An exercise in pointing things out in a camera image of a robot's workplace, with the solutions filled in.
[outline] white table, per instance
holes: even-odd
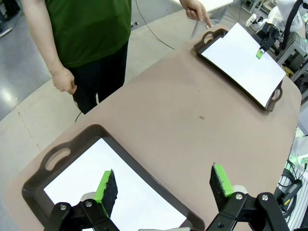
[[[177,4],[180,4],[180,0],[173,0]],[[233,0],[199,0],[205,7],[207,12],[216,10],[220,7],[227,6],[231,3],[233,3]],[[192,38],[194,38],[197,34],[197,31],[200,27],[201,22],[197,21],[196,25],[194,26],[193,32],[192,32]]]

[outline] bolt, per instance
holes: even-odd
[[[86,202],[86,207],[91,207],[91,206],[92,206],[92,202],[91,201]]]
[[[262,200],[263,200],[263,201],[267,201],[268,199],[269,199],[269,197],[268,197],[267,195],[265,195],[265,194],[262,195]]]
[[[242,196],[241,194],[238,193],[238,194],[236,194],[235,198],[236,198],[237,200],[242,200],[243,196]]]

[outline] tile floor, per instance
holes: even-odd
[[[238,15],[238,6],[232,7],[230,11]],[[245,22],[248,18],[249,15],[242,12],[241,21]],[[222,23],[226,26],[234,24],[225,19]],[[194,24],[195,22],[188,19],[185,11],[182,10],[160,18],[149,26],[161,40],[177,48],[190,39]],[[204,30],[205,25],[198,31],[199,34]],[[147,27],[134,30],[128,48],[126,81],[131,80],[170,52],[172,50],[160,43]],[[37,60],[35,65],[44,66],[41,60]],[[38,73],[38,79],[44,76],[43,79],[47,81],[48,73],[43,69],[42,67],[42,71]],[[71,96],[59,92],[49,80],[0,121],[0,176],[2,176],[0,230],[19,230],[7,213],[3,202],[8,183],[33,157],[71,126],[78,114],[79,110]]]

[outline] bundle of cables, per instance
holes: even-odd
[[[293,163],[288,160],[288,164],[292,167],[292,170],[296,176]],[[281,183],[278,183],[281,187],[286,188],[285,193],[283,193],[282,196],[278,199],[278,203],[280,204],[284,218],[288,218],[295,209],[297,193],[303,186],[301,178],[303,177],[304,172],[297,179],[295,178],[294,174],[286,168],[282,172],[282,177],[286,177],[291,182],[289,185],[282,185]]]

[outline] person's right hand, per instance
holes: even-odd
[[[53,84],[59,91],[67,91],[73,95],[77,90],[73,74],[65,67],[51,72],[51,75]]]

